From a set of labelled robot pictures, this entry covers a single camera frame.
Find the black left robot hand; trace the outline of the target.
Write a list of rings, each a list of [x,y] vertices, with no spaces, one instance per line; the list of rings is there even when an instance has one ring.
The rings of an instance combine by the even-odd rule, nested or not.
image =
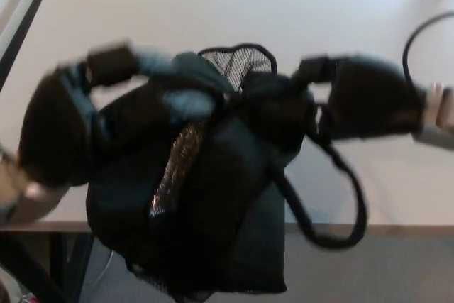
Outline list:
[[[47,72],[27,105],[18,166],[50,189],[85,184],[151,141],[170,144],[216,110],[221,90],[183,55],[116,44]]]

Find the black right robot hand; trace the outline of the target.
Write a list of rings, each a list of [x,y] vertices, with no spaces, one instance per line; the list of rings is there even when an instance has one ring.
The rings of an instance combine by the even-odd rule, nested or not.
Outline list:
[[[323,141],[379,138],[421,129],[426,92],[396,65],[364,55],[304,58],[289,81],[298,94],[310,84],[329,84],[321,117],[310,123]]]

